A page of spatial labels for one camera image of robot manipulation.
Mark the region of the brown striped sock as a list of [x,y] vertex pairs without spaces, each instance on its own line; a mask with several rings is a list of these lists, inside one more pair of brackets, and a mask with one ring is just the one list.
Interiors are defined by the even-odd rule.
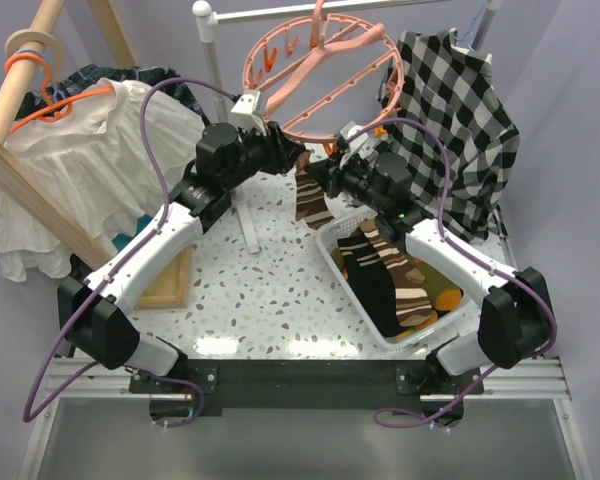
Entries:
[[373,220],[361,222],[359,228],[391,276],[399,324],[408,328],[427,321],[433,313],[433,308],[421,286],[420,272],[412,269],[407,256],[381,236]]
[[304,152],[296,162],[296,220],[304,220],[307,226],[317,230],[334,219],[324,199],[319,184],[306,172],[310,153]]

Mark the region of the pink round clip hanger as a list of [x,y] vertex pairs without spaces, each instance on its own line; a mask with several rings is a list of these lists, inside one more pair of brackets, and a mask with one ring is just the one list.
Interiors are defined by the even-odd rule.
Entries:
[[395,113],[405,66],[386,27],[318,1],[265,33],[242,84],[266,99],[264,117],[304,143],[332,144],[342,125]]

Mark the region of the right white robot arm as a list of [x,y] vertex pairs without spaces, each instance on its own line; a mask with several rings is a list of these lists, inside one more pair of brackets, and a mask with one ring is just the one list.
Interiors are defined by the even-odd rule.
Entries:
[[382,240],[431,265],[479,307],[476,331],[428,356],[425,379],[432,390],[449,392],[469,370],[510,369],[551,348],[557,327],[544,276],[531,267],[517,271],[499,263],[447,230],[415,202],[412,177],[400,156],[385,153],[368,165],[342,164],[333,155],[305,171],[328,196],[346,193],[374,210]]

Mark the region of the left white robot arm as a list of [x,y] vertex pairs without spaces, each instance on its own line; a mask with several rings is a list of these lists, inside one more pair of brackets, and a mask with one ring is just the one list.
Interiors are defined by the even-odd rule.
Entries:
[[285,174],[306,152],[275,122],[266,133],[228,123],[206,127],[167,206],[108,265],[83,280],[69,278],[61,284],[62,336],[109,370],[144,370],[163,391],[180,390],[187,380],[184,353],[140,333],[130,313],[171,260],[230,209],[234,188],[259,172]]

